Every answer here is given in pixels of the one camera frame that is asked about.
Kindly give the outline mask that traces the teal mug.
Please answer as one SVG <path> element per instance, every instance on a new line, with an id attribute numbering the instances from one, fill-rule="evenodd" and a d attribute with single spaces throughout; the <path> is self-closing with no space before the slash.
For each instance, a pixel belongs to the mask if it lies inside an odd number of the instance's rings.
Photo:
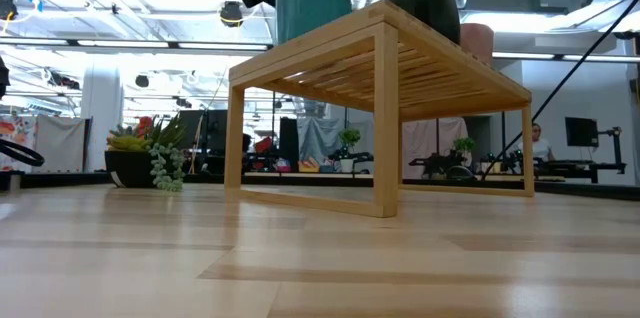
<path id="1" fill-rule="evenodd" d="M 352 0 L 275 0 L 275 45 L 352 12 Z"/>

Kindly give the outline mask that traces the pink mug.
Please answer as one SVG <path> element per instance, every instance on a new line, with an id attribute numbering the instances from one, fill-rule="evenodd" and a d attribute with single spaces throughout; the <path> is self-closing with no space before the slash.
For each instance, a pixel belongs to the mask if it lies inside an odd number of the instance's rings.
<path id="1" fill-rule="evenodd" d="M 479 23 L 463 23 L 460 29 L 461 48 L 482 62 L 491 65 L 493 63 L 494 31 L 489 26 Z"/>

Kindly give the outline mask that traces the grey draped cloth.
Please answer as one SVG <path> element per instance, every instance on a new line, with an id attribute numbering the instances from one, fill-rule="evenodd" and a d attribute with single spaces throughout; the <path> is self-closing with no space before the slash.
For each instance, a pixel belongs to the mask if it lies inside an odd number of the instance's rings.
<path id="1" fill-rule="evenodd" d="M 341 119 L 302 118 L 297 120 L 299 160 L 312 157 L 318 163 L 341 148 Z"/>

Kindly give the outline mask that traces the slatted wooden shelf rack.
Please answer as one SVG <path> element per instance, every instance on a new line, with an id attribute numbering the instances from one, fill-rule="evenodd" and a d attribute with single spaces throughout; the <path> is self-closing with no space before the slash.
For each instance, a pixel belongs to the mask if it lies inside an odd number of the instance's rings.
<path id="1" fill-rule="evenodd" d="M 369 202 L 245 190 L 241 186 L 244 97 L 250 87 L 368 111 L 374 116 Z M 534 194 L 531 93 L 389 1 L 381 0 L 259 54 L 229 71 L 224 191 L 228 199 L 378 218 L 393 217 L 404 189 L 405 122 L 520 111 L 522 197 Z"/>

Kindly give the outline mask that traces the green plant white pot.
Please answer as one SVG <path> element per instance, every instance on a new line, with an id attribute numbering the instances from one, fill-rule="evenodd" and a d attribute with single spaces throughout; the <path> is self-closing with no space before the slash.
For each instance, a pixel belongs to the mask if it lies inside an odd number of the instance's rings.
<path id="1" fill-rule="evenodd" d="M 341 170 L 343 173 L 352 173 L 355 163 L 353 148 L 360 141 L 361 133 L 358 129 L 346 128 L 339 133 L 338 138 L 341 143 L 339 153 Z"/>

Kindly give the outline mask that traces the succulent plant in pot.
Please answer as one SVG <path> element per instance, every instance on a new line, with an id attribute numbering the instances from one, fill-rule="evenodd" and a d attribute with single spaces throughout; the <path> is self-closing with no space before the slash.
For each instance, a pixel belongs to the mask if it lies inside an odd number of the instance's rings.
<path id="1" fill-rule="evenodd" d="M 185 158 L 178 145 L 186 129 L 180 116 L 143 116 L 135 126 L 111 130 L 104 158 L 112 181 L 121 188 L 181 191 Z"/>

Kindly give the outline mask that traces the white draped cloth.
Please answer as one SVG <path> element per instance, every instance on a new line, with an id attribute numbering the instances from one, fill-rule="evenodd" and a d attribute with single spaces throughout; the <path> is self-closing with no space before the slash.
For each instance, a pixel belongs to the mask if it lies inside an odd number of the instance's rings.
<path id="1" fill-rule="evenodd" d="M 457 139 L 467 138 L 468 131 L 461 117 L 420 120 L 402 124 L 402 176 L 408 180 L 422 178 L 422 166 L 410 166 L 416 158 L 428 158 L 433 153 L 447 155 Z"/>

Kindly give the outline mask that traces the white hanging cloth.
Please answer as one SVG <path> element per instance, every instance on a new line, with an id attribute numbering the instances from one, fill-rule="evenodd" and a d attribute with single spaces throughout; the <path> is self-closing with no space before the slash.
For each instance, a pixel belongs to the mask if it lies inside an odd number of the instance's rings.
<path id="1" fill-rule="evenodd" d="M 83 173 L 91 123 L 83 118 L 38 116 L 35 150 L 44 163 L 33 172 Z"/>

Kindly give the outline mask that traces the colourful patterned cloth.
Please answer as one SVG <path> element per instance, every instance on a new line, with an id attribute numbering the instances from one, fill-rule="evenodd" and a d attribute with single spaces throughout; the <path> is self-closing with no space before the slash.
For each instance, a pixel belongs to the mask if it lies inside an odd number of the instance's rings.
<path id="1" fill-rule="evenodd" d="M 36 117 L 0 115 L 0 138 L 2 139 L 30 149 L 35 149 L 36 129 Z M 22 171 L 24 173 L 30 173 L 32 166 L 0 153 L 0 171 Z"/>

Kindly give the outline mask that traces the person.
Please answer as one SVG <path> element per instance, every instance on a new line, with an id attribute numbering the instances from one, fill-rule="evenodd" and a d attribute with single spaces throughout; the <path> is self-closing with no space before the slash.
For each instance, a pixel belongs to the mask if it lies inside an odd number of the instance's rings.
<path id="1" fill-rule="evenodd" d="M 541 137 L 542 129 L 537 123 L 532 124 L 532 155 L 542 161 L 555 159 L 551 144 Z"/>

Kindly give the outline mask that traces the black computer monitor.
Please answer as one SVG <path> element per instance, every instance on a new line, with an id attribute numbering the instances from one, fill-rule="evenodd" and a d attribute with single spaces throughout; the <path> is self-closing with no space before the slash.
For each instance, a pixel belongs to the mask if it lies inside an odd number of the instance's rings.
<path id="1" fill-rule="evenodd" d="M 599 132 L 596 120 L 588 118 L 566 117 L 565 129 L 568 146 L 599 146 Z"/>

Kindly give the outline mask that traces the black aluminium table frame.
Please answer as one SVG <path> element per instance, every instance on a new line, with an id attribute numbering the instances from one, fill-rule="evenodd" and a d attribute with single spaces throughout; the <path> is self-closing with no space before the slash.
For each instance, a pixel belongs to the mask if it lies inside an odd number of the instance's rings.
<path id="1" fill-rule="evenodd" d="M 62 186 L 80 186 L 111 183 L 108 173 L 19 173 L 21 188 L 51 188 Z M 338 174 L 330 177 L 320 174 L 256 174 L 245 175 L 242 183 L 248 185 L 289 185 L 289 186 L 331 186 L 331 187 L 372 187 L 373 179 L 363 175 L 348 176 Z M 406 185 L 417 185 L 420 188 L 454 187 L 454 188 L 491 188 L 491 189 L 521 189 L 522 182 L 517 181 L 429 181 L 404 180 Z M 640 186 L 576 184 L 536 181 L 535 191 L 538 193 L 552 193 L 559 195 L 582 196 L 590 198 L 611 199 L 640 203 Z"/>

